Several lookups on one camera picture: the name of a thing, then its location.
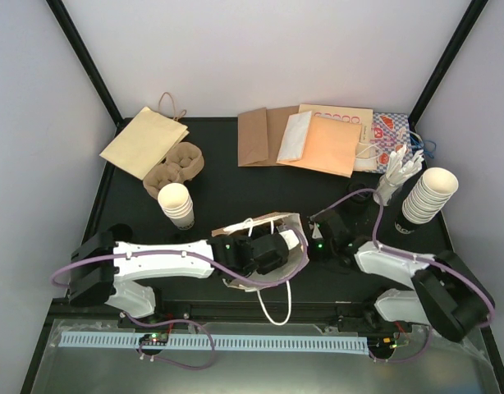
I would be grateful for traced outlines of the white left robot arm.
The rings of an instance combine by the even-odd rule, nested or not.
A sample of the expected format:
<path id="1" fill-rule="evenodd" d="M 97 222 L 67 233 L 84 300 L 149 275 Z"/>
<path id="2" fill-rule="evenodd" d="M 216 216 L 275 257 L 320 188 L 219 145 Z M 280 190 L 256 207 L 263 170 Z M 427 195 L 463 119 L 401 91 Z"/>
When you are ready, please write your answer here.
<path id="1" fill-rule="evenodd" d="M 288 262 L 299 241 L 292 230 L 261 237 L 218 235 L 180 245 L 138 245 L 114 239 L 113 231 L 93 236 L 71 255 L 78 263 L 69 281 L 69 302 L 74 307 L 102 304 L 127 312 L 146 327 L 155 328 L 165 319 L 166 309 L 155 291 L 139 280 L 160 277 L 206 279 L 214 271 L 229 271 L 245 278 L 266 275 Z M 218 269 L 213 263 L 219 263 Z"/>

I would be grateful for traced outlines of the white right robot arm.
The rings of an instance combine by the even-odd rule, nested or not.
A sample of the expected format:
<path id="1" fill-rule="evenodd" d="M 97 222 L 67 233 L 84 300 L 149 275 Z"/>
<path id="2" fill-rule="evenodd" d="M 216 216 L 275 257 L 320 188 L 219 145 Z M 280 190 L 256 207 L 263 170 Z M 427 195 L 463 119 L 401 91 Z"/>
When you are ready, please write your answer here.
<path id="1" fill-rule="evenodd" d="M 326 250 L 347 269 L 385 277 L 405 287 L 378 293 L 364 307 L 364 325 L 383 330 L 390 322 L 431 326 L 448 341 L 460 342 L 474 328 L 489 323 L 493 298 L 450 250 L 413 254 L 367 236 L 355 237 L 339 213 L 329 209 L 310 218 L 317 249 Z"/>

